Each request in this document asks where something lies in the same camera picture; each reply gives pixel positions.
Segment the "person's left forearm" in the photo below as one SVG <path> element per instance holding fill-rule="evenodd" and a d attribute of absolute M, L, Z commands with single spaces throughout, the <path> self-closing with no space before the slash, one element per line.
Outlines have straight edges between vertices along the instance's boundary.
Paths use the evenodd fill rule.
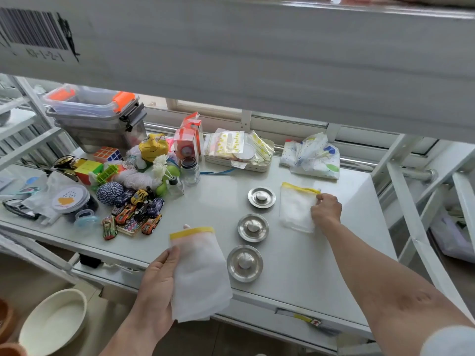
<path fill-rule="evenodd" d="M 168 313 L 152 317 L 130 313 L 98 356 L 152 356 L 172 324 Z"/>

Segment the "black glasses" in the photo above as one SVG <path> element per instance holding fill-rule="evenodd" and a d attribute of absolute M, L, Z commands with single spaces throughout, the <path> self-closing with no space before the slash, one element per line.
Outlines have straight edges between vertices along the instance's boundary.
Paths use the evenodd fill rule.
<path fill-rule="evenodd" d="M 40 214 L 33 212 L 31 209 L 27 208 L 22 204 L 23 200 L 20 198 L 13 198 L 8 200 L 3 200 L 3 207 L 10 213 L 13 213 L 24 219 L 36 221 L 39 219 Z"/>

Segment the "white sleeve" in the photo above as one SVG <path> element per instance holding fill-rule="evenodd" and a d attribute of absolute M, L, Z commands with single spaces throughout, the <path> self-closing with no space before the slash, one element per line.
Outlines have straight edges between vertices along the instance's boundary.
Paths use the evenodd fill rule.
<path fill-rule="evenodd" d="M 424 342 L 419 356 L 475 356 L 475 328 L 440 329 Z"/>

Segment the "colourful dotted wipes pack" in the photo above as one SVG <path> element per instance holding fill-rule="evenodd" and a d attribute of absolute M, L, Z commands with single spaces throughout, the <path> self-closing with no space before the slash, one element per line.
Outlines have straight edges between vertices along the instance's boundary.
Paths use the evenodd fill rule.
<path fill-rule="evenodd" d="M 338 180 L 340 152 L 328 142 L 326 134 L 318 133 L 301 142 L 285 142 L 280 165 L 295 174 Z"/>

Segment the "multicolour puzzle cube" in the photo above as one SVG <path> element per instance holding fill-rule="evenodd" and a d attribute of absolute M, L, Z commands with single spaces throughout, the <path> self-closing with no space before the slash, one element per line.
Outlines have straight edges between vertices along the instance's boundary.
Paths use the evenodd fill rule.
<path fill-rule="evenodd" d="M 92 159 L 100 163 L 122 160 L 122 154 L 119 149 L 112 147 L 101 147 L 92 154 Z"/>

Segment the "small yellow-trimmed white mesh bag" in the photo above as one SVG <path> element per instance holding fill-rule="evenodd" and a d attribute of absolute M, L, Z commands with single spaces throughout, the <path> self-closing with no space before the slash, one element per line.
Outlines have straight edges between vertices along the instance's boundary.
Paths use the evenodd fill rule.
<path fill-rule="evenodd" d="M 280 191 L 280 222 L 282 226 L 301 233 L 313 233 L 311 207 L 317 204 L 320 189 L 299 187 L 282 182 Z"/>

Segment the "gold black sunglasses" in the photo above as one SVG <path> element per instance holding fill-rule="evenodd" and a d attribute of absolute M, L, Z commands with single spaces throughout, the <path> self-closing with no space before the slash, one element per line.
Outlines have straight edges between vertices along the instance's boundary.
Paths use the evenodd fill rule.
<path fill-rule="evenodd" d="M 83 157 L 76 157 L 72 155 L 66 155 L 60 157 L 53 163 L 53 167 L 57 169 L 70 169 L 76 170 L 80 166 L 82 166 L 86 161 L 86 158 Z"/>

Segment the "blue pacifier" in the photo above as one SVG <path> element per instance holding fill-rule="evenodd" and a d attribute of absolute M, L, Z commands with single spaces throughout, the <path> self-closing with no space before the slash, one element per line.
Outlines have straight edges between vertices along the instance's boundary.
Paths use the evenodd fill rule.
<path fill-rule="evenodd" d="M 80 210 L 75 215 L 74 227 L 77 229 L 94 228 L 99 224 L 99 218 L 92 209 Z"/>

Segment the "tray of yellow-print packets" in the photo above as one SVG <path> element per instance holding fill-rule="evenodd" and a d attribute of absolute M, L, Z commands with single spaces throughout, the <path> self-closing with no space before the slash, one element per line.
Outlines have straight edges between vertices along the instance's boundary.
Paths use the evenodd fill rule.
<path fill-rule="evenodd" d="M 204 139 L 204 160 L 215 165 L 266 172 L 275 153 L 275 144 L 255 131 L 218 129 Z"/>

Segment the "yellow foil snack bag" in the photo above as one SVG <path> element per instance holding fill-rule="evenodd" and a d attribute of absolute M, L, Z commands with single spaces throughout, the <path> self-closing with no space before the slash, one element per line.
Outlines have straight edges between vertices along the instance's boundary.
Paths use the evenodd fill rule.
<path fill-rule="evenodd" d="M 169 143 L 163 133 L 149 134 L 138 147 L 142 159 L 147 162 L 153 162 L 157 157 L 169 153 Z"/>

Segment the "black power adapter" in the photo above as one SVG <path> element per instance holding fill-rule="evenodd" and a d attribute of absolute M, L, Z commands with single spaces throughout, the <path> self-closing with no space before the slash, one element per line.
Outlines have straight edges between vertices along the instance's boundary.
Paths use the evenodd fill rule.
<path fill-rule="evenodd" d="M 103 265 L 102 260 L 81 253 L 79 254 L 79 263 L 91 269 L 97 269 L 99 266 Z"/>

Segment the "white shelf beam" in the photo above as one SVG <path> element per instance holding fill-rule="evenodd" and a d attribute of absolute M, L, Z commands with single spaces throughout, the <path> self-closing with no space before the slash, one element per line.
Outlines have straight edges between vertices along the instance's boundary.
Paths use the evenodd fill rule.
<path fill-rule="evenodd" d="M 80 63 L 0 72 L 475 144 L 475 9 L 396 0 L 0 0 Z"/>

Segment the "person's right hand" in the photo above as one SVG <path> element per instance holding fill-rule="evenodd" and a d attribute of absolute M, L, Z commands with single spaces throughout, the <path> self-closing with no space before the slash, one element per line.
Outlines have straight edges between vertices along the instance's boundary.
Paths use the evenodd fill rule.
<path fill-rule="evenodd" d="M 313 223 L 326 232 L 341 225 L 342 205 L 337 197 L 320 193 L 316 195 L 316 205 L 311 207 Z"/>

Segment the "steel sink strainer lid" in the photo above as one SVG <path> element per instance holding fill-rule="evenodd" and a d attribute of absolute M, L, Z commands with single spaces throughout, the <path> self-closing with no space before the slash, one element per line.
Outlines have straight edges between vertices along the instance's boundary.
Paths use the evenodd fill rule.
<path fill-rule="evenodd" d="M 258 209 L 269 209 L 276 202 L 276 194 L 268 187 L 255 187 L 247 194 L 250 204 Z"/>
<path fill-rule="evenodd" d="M 237 231 L 245 241 L 259 243 L 270 235 L 270 226 L 263 216 L 247 214 L 238 221 Z"/>
<path fill-rule="evenodd" d="M 239 245 L 231 250 L 227 257 L 229 275 L 241 283 L 256 281 L 264 268 L 260 252 L 250 245 Z"/>

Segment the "white shelf frame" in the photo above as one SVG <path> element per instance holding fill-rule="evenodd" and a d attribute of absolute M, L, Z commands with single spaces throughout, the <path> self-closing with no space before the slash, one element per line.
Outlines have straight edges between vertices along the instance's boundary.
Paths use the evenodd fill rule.
<path fill-rule="evenodd" d="M 454 142 L 449 145 L 433 159 L 433 168 L 430 169 L 434 169 L 437 176 L 433 182 L 426 184 L 406 178 L 401 171 L 403 161 L 421 139 L 418 136 L 399 135 L 372 171 L 373 183 L 380 199 L 384 197 L 385 189 L 394 189 L 408 228 L 409 237 L 399 255 L 399 262 L 408 266 L 413 257 L 418 255 L 433 285 L 475 323 L 427 236 L 427 229 L 450 190 L 447 181 L 451 179 L 475 250 L 475 191 L 468 177 L 473 169 L 468 166 L 475 156 L 475 144 Z"/>

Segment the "blue white twine ball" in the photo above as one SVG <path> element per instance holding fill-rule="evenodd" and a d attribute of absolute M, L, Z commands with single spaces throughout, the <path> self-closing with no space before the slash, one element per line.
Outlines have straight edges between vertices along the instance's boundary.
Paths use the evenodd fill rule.
<path fill-rule="evenodd" d="M 112 181 L 99 186 L 96 190 L 96 197 L 100 203 L 113 206 L 123 192 L 124 187 L 120 183 Z"/>

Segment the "brown clay pot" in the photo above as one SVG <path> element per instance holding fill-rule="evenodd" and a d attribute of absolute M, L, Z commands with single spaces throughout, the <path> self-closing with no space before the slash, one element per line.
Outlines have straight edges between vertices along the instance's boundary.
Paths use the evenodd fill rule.
<path fill-rule="evenodd" d="M 18 343 L 0 344 L 0 356 L 28 356 L 26 350 Z"/>

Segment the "clear storage box orange latches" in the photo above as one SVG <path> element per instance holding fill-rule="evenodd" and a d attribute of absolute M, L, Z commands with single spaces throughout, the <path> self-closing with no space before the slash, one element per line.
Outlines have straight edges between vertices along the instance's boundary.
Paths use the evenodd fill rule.
<path fill-rule="evenodd" d="M 127 151 L 147 136 L 144 104 L 132 92 L 63 84 L 42 101 L 46 115 L 88 153 L 100 147 Z"/>

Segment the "white flower diffuser bottle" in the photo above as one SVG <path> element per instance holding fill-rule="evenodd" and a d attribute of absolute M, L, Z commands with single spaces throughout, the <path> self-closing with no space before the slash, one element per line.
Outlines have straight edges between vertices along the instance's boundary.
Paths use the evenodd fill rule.
<path fill-rule="evenodd" d="M 178 159 L 174 153 L 168 153 L 168 155 L 162 155 L 157 157 L 153 161 L 152 165 L 152 177 L 157 182 L 157 187 L 153 188 L 157 197 L 163 197 L 168 191 L 178 192 L 178 195 L 184 194 L 182 182 L 179 178 L 165 176 L 167 171 L 166 165 L 173 164 L 177 167 Z"/>

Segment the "table edge label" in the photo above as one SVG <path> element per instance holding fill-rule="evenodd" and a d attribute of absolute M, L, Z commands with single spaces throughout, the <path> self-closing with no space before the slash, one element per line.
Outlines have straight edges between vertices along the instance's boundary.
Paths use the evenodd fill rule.
<path fill-rule="evenodd" d="M 303 314 L 296 313 L 296 312 L 293 312 L 293 311 L 289 311 L 289 310 L 285 310 L 285 309 L 277 309 L 275 311 L 275 314 L 276 315 L 281 315 L 281 316 L 292 317 L 292 318 L 295 318 L 295 319 L 299 319 L 300 321 L 304 321 L 305 323 L 308 323 L 308 324 L 312 325 L 312 327 L 316 328 L 319 332 L 323 333 L 324 335 L 328 335 L 328 336 L 331 336 L 331 337 L 340 335 L 342 333 L 342 331 L 340 331 L 338 329 L 332 329 L 330 327 L 325 326 L 324 323 L 321 320 L 317 319 L 317 318 L 309 317 L 307 315 L 303 315 Z"/>

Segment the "pile of toy cars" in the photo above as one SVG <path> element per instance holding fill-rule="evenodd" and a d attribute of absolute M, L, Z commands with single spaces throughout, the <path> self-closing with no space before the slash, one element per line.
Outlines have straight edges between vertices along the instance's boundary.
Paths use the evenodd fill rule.
<path fill-rule="evenodd" d="M 110 215 L 103 218 L 103 239 L 116 238 L 118 233 L 133 237 L 138 232 L 151 235 L 162 219 L 165 204 L 150 187 L 146 189 L 124 188 L 122 196 L 111 206 Z"/>

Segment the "person's right forearm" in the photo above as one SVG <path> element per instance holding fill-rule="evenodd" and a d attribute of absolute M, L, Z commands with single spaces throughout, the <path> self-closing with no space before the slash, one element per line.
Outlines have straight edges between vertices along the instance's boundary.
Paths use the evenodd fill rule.
<path fill-rule="evenodd" d="M 436 331 L 450 326 L 475 328 L 432 284 L 347 227 L 341 224 L 323 233 L 384 356 L 419 356 Z"/>

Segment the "white mesh yarn bundle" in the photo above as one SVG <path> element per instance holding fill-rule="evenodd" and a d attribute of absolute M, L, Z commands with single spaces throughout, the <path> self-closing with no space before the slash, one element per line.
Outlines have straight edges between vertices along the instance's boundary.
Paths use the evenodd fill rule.
<path fill-rule="evenodd" d="M 138 172 L 136 169 L 125 169 L 116 174 L 112 180 L 126 188 L 135 190 L 157 187 L 157 182 L 149 173 Z"/>

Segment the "white plastic bag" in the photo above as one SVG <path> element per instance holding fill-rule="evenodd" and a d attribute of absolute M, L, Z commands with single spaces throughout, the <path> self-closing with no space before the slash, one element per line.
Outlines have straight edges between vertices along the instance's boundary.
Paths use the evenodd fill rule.
<path fill-rule="evenodd" d="M 443 255 L 475 264 L 475 250 L 468 233 L 447 213 L 439 213 L 429 228 Z"/>

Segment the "green plastic toy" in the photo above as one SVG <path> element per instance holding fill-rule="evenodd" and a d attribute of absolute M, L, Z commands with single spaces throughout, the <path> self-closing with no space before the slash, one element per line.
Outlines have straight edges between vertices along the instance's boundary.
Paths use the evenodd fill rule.
<path fill-rule="evenodd" d="M 108 165 L 102 172 L 97 174 L 96 181 L 98 185 L 104 185 L 109 183 L 116 174 L 118 174 L 119 168 L 117 165 Z"/>

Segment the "barcode label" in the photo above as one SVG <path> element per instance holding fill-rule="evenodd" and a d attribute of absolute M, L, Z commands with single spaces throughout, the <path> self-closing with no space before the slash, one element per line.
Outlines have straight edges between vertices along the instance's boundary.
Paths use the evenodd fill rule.
<path fill-rule="evenodd" d="M 80 63 L 73 32 L 60 13 L 0 7 L 0 53 L 59 65 Z"/>

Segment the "white oval bowl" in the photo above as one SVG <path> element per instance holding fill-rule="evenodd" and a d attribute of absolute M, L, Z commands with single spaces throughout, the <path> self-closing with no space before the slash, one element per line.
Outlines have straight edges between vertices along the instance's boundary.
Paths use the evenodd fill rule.
<path fill-rule="evenodd" d="M 19 345 L 27 356 L 50 356 L 74 341 L 87 323 L 86 295 L 60 290 L 40 302 L 26 318 Z"/>

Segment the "round tin white lid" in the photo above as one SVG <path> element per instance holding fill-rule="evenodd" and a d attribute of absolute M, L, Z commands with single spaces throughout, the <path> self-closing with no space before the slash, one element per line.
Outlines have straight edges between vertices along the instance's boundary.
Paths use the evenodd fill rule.
<path fill-rule="evenodd" d="M 51 199 L 51 208 L 59 214 L 76 212 L 87 204 L 90 192 L 82 185 L 63 187 Z"/>

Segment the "glass jar black lid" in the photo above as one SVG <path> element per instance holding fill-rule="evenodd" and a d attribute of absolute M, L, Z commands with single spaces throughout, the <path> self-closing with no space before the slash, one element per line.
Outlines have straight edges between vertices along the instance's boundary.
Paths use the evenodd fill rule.
<path fill-rule="evenodd" d="M 187 186 L 196 186 L 200 182 L 199 164 L 195 157 L 187 156 L 180 160 L 182 181 Z"/>

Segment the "yellow green puzzle cube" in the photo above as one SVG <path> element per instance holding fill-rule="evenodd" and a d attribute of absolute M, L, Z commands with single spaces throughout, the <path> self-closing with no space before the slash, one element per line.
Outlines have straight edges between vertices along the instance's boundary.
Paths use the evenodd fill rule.
<path fill-rule="evenodd" d="M 97 175 L 98 173 L 101 173 L 103 169 L 104 169 L 103 163 L 93 161 L 93 160 L 80 159 L 76 163 L 74 173 L 77 176 L 77 178 L 81 181 L 82 184 L 91 185 L 89 174 L 93 173 Z"/>

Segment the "large yellow-trimmed white mesh bag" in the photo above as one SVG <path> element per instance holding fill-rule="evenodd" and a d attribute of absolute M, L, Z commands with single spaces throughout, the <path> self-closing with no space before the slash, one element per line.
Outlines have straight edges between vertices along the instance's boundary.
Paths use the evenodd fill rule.
<path fill-rule="evenodd" d="M 180 250 L 173 275 L 172 318 L 178 323 L 205 320 L 226 309 L 233 293 L 215 230 L 185 228 L 169 235 L 169 245 Z"/>

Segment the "clear plastic bag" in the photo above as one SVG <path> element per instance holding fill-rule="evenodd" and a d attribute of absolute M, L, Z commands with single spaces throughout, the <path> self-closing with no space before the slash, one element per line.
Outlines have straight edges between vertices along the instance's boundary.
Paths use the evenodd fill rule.
<path fill-rule="evenodd" d="M 54 171 L 48 177 L 39 177 L 36 182 L 36 186 L 39 187 L 39 191 L 23 200 L 22 204 L 31 209 L 33 212 L 40 214 L 40 223 L 42 225 L 51 225 L 63 215 L 55 212 L 51 208 L 52 197 L 63 187 L 72 185 L 81 184 L 71 180 L 61 173 Z"/>

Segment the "person's left hand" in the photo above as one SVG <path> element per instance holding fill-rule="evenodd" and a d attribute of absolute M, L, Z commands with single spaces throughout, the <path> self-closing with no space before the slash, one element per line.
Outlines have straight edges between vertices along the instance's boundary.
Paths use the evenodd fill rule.
<path fill-rule="evenodd" d="M 138 315 L 145 317 L 164 313 L 171 316 L 173 290 L 174 272 L 161 272 L 160 256 L 158 256 L 145 270 L 134 309 Z"/>

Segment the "red white carton box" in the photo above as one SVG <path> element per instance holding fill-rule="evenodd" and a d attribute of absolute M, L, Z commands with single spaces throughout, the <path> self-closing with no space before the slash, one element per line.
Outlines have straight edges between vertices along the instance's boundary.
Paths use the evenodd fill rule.
<path fill-rule="evenodd" d="M 194 112 L 186 116 L 180 126 L 181 129 L 193 129 L 197 136 L 197 146 L 198 146 L 198 154 L 199 156 L 202 155 L 203 147 L 204 147 L 204 136 L 203 136 L 203 127 L 202 127 L 202 120 L 200 119 L 200 113 Z"/>
<path fill-rule="evenodd" d="M 177 129 L 173 145 L 178 161 L 187 157 L 193 157 L 195 161 L 199 160 L 199 138 L 196 129 Z"/>

